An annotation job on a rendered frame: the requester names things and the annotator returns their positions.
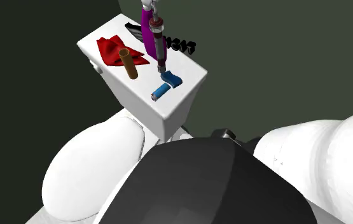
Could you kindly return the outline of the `blue bent tube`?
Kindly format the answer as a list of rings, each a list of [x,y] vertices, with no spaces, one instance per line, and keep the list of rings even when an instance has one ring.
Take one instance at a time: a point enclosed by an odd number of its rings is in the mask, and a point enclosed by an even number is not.
[[[160,77],[164,81],[164,83],[151,94],[151,99],[153,101],[157,101],[168,90],[170,90],[171,88],[176,88],[183,83],[180,77],[172,74],[170,71],[162,73]]]

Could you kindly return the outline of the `maroon grey slender tool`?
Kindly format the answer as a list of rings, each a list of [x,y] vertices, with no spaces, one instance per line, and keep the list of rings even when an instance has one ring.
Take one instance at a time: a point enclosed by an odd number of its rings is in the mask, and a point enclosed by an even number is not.
[[[163,46],[163,19],[159,17],[158,10],[156,7],[156,2],[151,0],[151,7],[153,10],[153,17],[149,21],[150,30],[153,33],[155,41],[155,50],[156,50],[156,60],[158,62],[158,72],[166,72],[166,62],[165,62],[165,52]]]

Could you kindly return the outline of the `brown cardboard tube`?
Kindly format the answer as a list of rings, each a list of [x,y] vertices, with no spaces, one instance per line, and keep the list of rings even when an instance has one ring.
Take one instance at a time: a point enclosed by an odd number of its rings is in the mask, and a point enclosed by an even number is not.
[[[121,61],[123,62],[123,66],[129,76],[130,79],[134,80],[138,77],[138,72],[135,67],[132,55],[130,54],[130,50],[127,48],[122,48],[118,52]]]

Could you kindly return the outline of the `black white patterned object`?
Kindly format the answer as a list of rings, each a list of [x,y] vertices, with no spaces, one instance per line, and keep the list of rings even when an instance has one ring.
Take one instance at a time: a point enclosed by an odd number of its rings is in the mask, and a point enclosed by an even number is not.
[[[142,31],[140,25],[134,25],[130,22],[125,24],[125,28],[141,43],[143,43]],[[196,43],[194,41],[187,42],[186,40],[180,40],[178,38],[172,39],[169,36],[163,36],[165,38],[165,44],[167,49],[173,49],[174,51],[180,51],[184,53],[188,52],[189,55],[193,54],[195,51]]]

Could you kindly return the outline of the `purple bottle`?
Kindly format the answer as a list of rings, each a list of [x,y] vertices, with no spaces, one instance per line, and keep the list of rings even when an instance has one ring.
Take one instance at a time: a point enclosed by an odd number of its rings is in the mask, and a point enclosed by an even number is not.
[[[159,2],[160,0],[141,0],[141,32],[142,39],[146,52],[149,56],[156,60],[155,37],[150,31],[149,20],[153,17],[153,10],[151,7],[152,2]]]

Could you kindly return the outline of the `red cloth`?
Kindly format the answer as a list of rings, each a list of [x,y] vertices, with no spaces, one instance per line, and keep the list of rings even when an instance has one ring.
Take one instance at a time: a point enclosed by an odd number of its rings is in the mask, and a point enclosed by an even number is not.
[[[126,46],[118,35],[109,39],[101,37],[97,40],[97,46],[100,56],[107,66],[123,66],[119,51],[124,48],[129,50],[135,65],[149,64],[149,61],[142,57],[143,53]]]

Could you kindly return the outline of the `white toilet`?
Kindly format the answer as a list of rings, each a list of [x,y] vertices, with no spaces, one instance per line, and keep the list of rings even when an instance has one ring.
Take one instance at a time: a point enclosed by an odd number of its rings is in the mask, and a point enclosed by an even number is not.
[[[118,36],[139,52],[144,45],[126,29],[129,18],[117,15],[78,42],[122,109],[105,122],[73,137],[55,155],[43,180],[43,207],[26,224],[99,224],[102,207],[119,180],[155,145],[183,133],[194,98],[207,72],[181,52],[169,51],[167,69],[182,84],[157,97],[163,84],[156,62],[138,66],[131,79],[124,67],[107,66],[99,38]]]

